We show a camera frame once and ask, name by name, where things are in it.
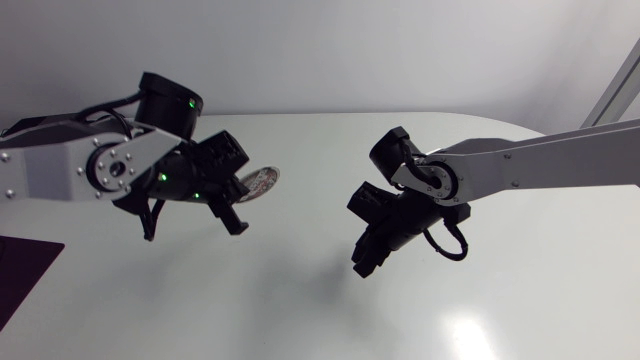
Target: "cable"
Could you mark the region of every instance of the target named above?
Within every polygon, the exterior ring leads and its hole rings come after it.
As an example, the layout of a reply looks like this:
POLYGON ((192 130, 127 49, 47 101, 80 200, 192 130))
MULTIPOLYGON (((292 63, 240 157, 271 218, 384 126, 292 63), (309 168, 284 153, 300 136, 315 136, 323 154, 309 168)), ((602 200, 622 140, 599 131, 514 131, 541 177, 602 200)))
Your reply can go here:
POLYGON ((438 179, 437 177, 427 176, 424 172, 422 172, 422 170, 420 170, 416 166, 415 161, 413 161, 414 154, 411 153, 411 148, 404 140, 402 140, 400 147, 402 148, 404 163, 407 165, 407 168, 409 169, 409 172, 411 172, 411 175, 415 176, 418 180, 425 182, 428 185, 433 186, 434 188, 439 189, 440 186, 442 186, 440 179, 438 179))
POLYGON ((76 116, 74 116, 74 120, 76 121, 86 121, 87 117, 91 114, 95 114, 97 112, 100 111, 108 111, 111 110, 113 111, 114 108, 119 108, 121 106, 125 106, 125 105, 129 105, 132 104, 140 99, 142 99, 145 95, 145 92, 140 90, 137 93, 126 97, 124 99, 120 99, 120 100, 115 100, 115 101, 111 101, 108 103, 104 103, 104 104, 100 104, 100 105, 95 105, 95 106, 91 106, 88 107, 82 111, 80 111, 79 113, 76 114, 76 116))
POLYGON ((113 110, 113 109, 107 109, 107 110, 102 110, 106 113, 108 113, 109 115, 113 116, 114 118, 116 118, 116 120, 118 121, 118 123, 120 124, 120 126, 122 127, 122 130, 124 130, 124 134, 127 135, 127 137, 129 139, 133 139, 133 135, 131 134, 131 128, 129 127, 129 125, 127 125, 127 121, 124 119, 124 116, 122 116, 122 114, 120 114, 119 112, 113 110))
POLYGON ((456 225, 447 225, 446 221, 445 221, 445 226, 447 230, 449 230, 449 233, 451 233, 451 235, 453 235, 453 237, 456 240, 458 240, 458 242, 460 243, 460 248, 462 249, 462 251, 459 254, 452 254, 446 250, 443 250, 440 247, 440 245, 436 243, 435 239, 433 238, 433 236, 431 236, 431 233, 429 233, 428 229, 425 229, 423 231, 424 237, 427 239, 429 244, 431 244, 431 246, 434 249, 436 249, 436 252, 440 253, 442 256, 446 257, 447 259, 453 260, 453 261, 464 260, 464 258, 467 257, 467 251, 469 250, 469 245, 467 244, 467 241, 465 240, 464 235, 462 234, 462 231, 460 231, 460 229, 458 229, 456 225))

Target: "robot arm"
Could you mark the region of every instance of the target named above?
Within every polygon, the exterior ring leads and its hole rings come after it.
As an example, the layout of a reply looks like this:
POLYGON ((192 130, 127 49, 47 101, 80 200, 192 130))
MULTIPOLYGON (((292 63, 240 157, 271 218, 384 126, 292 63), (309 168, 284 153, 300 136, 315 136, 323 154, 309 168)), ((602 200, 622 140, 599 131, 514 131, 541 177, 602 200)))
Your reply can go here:
POLYGON ((457 225, 470 216, 469 201, 507 189, 640 184, 640 120, 517 142, 470 139, 429 154, 398 127, 369 157, 402 193, 365 183, 347 206, 369 224, 352 257, 362 277, 419 234, 443 256, 463 260, 468 246, 457 225), (429 233, 440 219, 460 243, 459 254, 444 251, 429 233))
POLYGON ((240 234, 248 224, 231 206, 250 191, 235 176, 249 157, 226 131, 191 140, 202 106, 191 90, 145 73, 131 97, 24 119, 0 138, 0 203, 112 201, 140 217, 151 241, 165 201, 189 201, 207 204, 229 233, 240 234), (135 121, 114 110, 136 101, 135 121), (87 120, 98 112, 110 116, 87 120), (150 199, 156 199, 153 210, 150 199))

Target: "white table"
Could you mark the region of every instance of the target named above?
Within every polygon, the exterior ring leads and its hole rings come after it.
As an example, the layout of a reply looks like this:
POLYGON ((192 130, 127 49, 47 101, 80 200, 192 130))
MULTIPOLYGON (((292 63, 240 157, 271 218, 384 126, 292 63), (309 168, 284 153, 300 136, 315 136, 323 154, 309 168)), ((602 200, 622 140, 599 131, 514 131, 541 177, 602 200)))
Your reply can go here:
MULTIPOLYGON (((520 190, 473 202, 455 263, 416 238, 363 280, 366 224, 346 209, 402 125, 422 150, 534 132, 455 114, 215 116, 281 179, 238 205, 231 237, 206 206, 169 203, 153 243, 110 203, 22 201, 3 235, 67 245, 0 333, 0 359, 637 359, 640 190, 520 190)), ((442 225, 437 239, 455 249, 442 225)))

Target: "white wall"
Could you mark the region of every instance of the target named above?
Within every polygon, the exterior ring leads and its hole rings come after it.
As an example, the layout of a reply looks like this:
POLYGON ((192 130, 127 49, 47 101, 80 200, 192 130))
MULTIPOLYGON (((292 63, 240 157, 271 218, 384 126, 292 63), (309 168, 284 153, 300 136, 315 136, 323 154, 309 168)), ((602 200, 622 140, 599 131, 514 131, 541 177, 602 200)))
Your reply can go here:
POLYGON ((207 114, 438 110, 581 124, 640 36, 637 0, 4 0, 0 125, 135 91, 207 114))

